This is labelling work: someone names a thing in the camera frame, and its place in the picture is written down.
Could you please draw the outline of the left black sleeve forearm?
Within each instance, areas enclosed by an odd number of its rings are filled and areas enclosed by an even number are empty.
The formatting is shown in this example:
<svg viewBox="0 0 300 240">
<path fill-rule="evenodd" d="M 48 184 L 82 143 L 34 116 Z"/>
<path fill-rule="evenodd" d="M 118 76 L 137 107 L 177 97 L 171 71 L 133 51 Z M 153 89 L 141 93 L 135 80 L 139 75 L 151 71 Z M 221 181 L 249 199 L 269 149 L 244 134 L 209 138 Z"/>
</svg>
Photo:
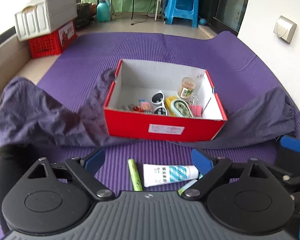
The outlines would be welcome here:
<svg viewBox="0 0 300 240">
<path fill-rule="evenodd" d="M 2 214 L 2 202 L 12 187 L 38 160 L 33 145 L 6 145 L 0 148 L 0 226 L 6 235 L 10 230 Z"/>
</svg>

